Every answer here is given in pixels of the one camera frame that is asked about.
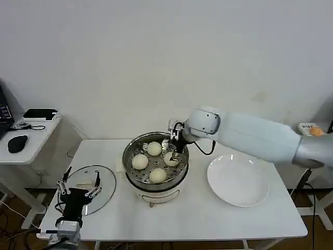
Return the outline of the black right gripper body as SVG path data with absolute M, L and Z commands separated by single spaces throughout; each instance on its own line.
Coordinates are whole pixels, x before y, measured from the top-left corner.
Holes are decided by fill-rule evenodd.
M 172 144 L 175 146 L 175 151 L 182 154 L 187 145 L 187 141 L 183 137 L 182 130 L 172 130 Z

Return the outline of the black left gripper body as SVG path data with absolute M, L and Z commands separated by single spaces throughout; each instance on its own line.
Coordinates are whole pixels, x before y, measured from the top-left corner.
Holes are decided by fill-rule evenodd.
M 69 188 L 69 191 L 70 194 L 60 195 L 60 200 L 65 204 L 63 220 L 81 221 L 82 209 L 89 203 L 89 197 L 86 196 L 89 191 L 77 188 Z

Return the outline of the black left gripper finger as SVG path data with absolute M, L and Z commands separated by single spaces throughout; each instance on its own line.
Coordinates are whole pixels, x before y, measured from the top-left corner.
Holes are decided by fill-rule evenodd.
M 85 197 L 95 198 L 102 190 L 102 187 L 100 186 L 101 178 L 100 178 L 99 171 L 96 170 L 95 172 L 97 173 L 97 176 L 96 176 L 96 181 L 95 181 L 94 188 L 91 191 L 89 191 L 88 193 L 86 193 Z
M 62 178 L 57 182 L 58 189 L 61 194 L 70 194 L 69 188 L 67 188 L 66 183 L 70 175 L 72 167 L 69 167 L 67 171 L 63 174 Z

